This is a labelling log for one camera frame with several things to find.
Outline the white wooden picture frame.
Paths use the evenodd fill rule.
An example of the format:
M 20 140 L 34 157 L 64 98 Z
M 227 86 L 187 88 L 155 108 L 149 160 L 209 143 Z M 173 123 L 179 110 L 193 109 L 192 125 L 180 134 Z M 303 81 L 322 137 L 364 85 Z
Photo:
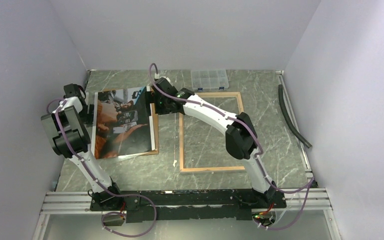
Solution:
M 239 112 L 244 111 L 240 92 L 197 92 L 196 95 L 203 98 L 235 98 Z M 184 117 L 179 114 L 179 170 L 181 174 L 191 173 L 220 173 L 220 172 L 243 172 L 243 166 L 221 166 L 221 167 L 192 167 L 186 168 L 184 155 Z

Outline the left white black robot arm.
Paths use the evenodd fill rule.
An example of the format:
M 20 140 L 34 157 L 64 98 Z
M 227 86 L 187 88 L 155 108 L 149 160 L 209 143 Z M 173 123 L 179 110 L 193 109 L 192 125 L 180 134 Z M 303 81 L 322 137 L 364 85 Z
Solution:
M 47 139 L 58 156 L 80 169 L 91 185 L 91 196 L 110 210 L 116 210 L 122 206 L 123 196 L 91 152 L 91 139 L 83 123 L 89 120 L 87 95 L 82 86 L 74 83 L 63 89 L 64 96 L 53 100 L 58 103 L 56 109 L 50 111 L 47 107 L 40 119 Z

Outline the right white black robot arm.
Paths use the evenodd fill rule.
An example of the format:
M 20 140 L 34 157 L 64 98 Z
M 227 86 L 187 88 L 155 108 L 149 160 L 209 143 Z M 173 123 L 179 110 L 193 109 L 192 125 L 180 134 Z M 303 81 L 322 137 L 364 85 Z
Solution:
M 284 196 L 262 161 L 263 150 L 248 114 L 223 110 L 187 88 L 177 90 L 166 77 L 151 77 L 150 81 L 157 114 L 181 113 L 194 117 L 224 135 L 226 151 L 242 161 L 258 206 L 265 208 L 282 201 Z

